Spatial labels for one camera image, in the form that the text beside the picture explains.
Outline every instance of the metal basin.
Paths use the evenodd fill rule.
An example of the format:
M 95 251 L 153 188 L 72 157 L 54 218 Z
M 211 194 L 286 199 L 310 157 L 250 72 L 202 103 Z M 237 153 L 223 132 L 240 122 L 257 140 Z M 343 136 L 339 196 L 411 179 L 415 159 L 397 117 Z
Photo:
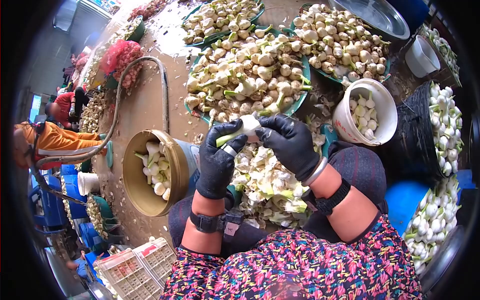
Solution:
M 371 27 L 391 37 L 408 39 L 410 29 L 400 13 L 385 0 L 328 0 L 330 7 L 348 10 Z

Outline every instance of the floral shirt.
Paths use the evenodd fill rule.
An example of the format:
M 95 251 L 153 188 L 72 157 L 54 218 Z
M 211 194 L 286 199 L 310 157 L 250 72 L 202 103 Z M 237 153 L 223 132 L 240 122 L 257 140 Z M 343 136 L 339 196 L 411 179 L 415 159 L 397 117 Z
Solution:
M 359 241 L 274 232 L 226 260 L 177 248 L 161 299 L 421 299 L 408 248 L 386 215 Z

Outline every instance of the gloved hand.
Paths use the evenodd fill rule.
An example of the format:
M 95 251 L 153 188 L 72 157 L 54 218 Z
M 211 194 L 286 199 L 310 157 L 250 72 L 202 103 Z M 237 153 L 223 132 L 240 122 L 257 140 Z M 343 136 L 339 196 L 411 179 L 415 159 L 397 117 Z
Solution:
M 262 127 L 255 133 L 264 147 L 271 148 L 298 181 L 307 180 L 320 161 L 307 125 L 283 114 L 260 117 L 258 121 Z
M 197 191 L 209 199 L 222 199 L 227 194 L 235 167 L 234 156 L 216 147 L 217 138 L 236 132 L 242 127 L 242 120 L 234 120 L 213 126 L 200 146 L 200 178 L 197 181 Z M 240 134 L 227 145 L 240 152 L 247 142 L 247 136 Z
M 75 103 L 72 103 L 72 105 L 70 106 L 70 111 L 68 112 L 68 115 L 70 117 L 73 117 L 75 115 Z

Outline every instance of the black pants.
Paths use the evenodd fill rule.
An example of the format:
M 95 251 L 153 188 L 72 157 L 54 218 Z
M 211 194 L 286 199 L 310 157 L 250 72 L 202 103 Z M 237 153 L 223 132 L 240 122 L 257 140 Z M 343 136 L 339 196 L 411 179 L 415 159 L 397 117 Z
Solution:
M 367 196 L 382 214 L 388 213 L 388 206 L 384 200 L 386 191 L 385 170 L 375 152 L 346 142 L 336 141 L 328 148 L 328 157 L 329 164 L 342 175 L 342 178 Z M 185 225 L 192 210 L 192 200 L 193 196 L 180 200 L 172 206 L 168 214 L 168 227 L 175 247 L 180 245 L 183 238 Z M 233 203 L 233 196 L 228 192 L 225 197 L 225 209 L 231 209 Z M 302 229 L 330 243 L 341 241 L 328 219 L 320 213 L 313 213 Z M 242 223 L 235 233 L 233 241 L 222 243 L 221 256 L 227 258 L 233 253 L 248 251 L 267 234 L 265 230 Z
M 82 114 L 82 106 L 87 106 L 89 100 L 81 86 L 75 89 L 75 115 L 69 118 L 70 123 L 78 123 L 80 115 Z

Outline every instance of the rubber hose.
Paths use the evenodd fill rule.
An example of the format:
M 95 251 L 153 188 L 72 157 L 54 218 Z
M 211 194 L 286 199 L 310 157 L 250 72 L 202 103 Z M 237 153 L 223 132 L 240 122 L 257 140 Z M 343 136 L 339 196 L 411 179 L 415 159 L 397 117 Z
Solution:
M 125 78 L 125 75 L 127 74 L 128 70 L 134 66 L 135 64 L 143 61 L 143 60 L 151 60 L 157 63 L 160 74 L 162 76 L 162 93 L 163 93 L 163 131 L 166 133 L 169 133 L 169 120 L 168 120 L 168 83 L 167 83 L 167 70 L 165 69 L 164 64 L 156 57 L 153 56 L 143 56 L 140 58 L 137 58 L 136 60 L 132 61 L 123 71 L 120 80 L 119 80 L 119 85 L 117 87 L 117 98 L 115 102 L 115 111 L 113 113 L 113 123 L 110 127 L 110 130 L 108 131 L 108 134 L 106 138 L 103 140 L 102 144 L 100 144 L 99 147 L 97 147 L 95 150 L 92 150 L 88 153 L 80 154 L 80 155 L 73 155 L 73 156 L 49 156 L 42 158 L 41 160 L 37 161 L 35 166 L 33 166 L 32 173 L 35 176 L 36 181 L 38 182 L 38 185 L 40 187 L 47 191 L 50 192 L 57 197 L 64 198 L 69 201 L 73 201 L 77 204 L 85 205 L 86 204 L 82 201 L 79 201 L 77 199 L 74 199 L 70 196 L 64 195 L 62 192 L 56 191 L 48 186 L 48 184 L 45 182 L 45 179 L 42 175 L 40 175 L 40 172 L 38 171 L 39 167 L 42 166 L 45 163 L 49 162 L 72 162 L 72 161 L 78 161 L 78 160 L 87 160 L 91 158 L 92 156 L 98 154 L 102 149 L 107 145 L 109 142 L 110 138 L 112 137 L 113 130 L 115 128 L 115 125 L 117 124 L 117 117 L 118 117 L 118 110 L 119 110 L 119 105 L 120 105 L 120 94 L 121 94 L 121 84 L 123 82 L 123 79 Z

